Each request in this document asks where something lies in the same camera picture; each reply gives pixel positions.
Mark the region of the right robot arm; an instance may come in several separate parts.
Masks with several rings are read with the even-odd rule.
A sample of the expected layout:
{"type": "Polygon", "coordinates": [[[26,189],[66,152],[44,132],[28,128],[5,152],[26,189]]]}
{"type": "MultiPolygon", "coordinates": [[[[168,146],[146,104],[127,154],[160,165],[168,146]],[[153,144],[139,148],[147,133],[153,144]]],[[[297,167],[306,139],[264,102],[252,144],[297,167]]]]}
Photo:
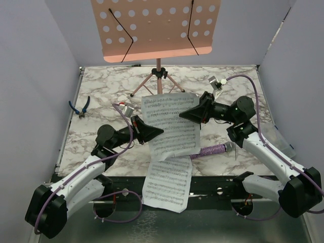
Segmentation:
{"type": "Polygon", "coordinates": [[[253,154],[277,177],[272,181],[243,173],[232,186],[233,194],[239,198],[249,193],[265,197],[278,203],[289,216],[298,218],[322,201],[321,175],[314,167],[307,169],[296,163],[266,140],[250,122],[255,114],[253,100],[247,96],[225,105],[204,92],[197,106],[179,116],[197,124],[206,124],[212,118],[232,123],[227,129],[230,140],[253,154]]]}

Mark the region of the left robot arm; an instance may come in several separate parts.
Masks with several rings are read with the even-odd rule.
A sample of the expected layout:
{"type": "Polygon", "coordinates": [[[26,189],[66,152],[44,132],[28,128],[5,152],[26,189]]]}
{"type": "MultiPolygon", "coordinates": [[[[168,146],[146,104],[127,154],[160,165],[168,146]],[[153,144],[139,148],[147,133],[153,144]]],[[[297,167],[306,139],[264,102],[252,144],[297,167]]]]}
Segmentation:
{"type": "Polygon", "coordinates": [[[36,234],[54,238],[68,218],[85,204],[111,196],[112,183],[103,173],[119,156],[114,148],[124,144],[129,148],[134,140],[144,144],[164,132],[145,124],[137,115],[126,123],[127,126],[120,130],[102,125],[97,132],[96,146],[77,169],[50,186],[40,185],[35,189],[25,221],[34,227],[36,234]]]}

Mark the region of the pink music stand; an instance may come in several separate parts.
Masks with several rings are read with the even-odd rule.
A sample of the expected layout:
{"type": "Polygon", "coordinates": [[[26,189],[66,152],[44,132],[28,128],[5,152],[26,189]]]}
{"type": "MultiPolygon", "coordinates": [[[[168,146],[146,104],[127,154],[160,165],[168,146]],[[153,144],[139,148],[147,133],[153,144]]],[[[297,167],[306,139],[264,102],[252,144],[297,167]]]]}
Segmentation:
{"type": "Polygon", "coordinates": [[[157,78],[184,89],[161,66],[162,58],[201,56],[212,51],[221,1],[92,1],[104,61],[156,60],[156,68],[139,85],[157,78]]]}

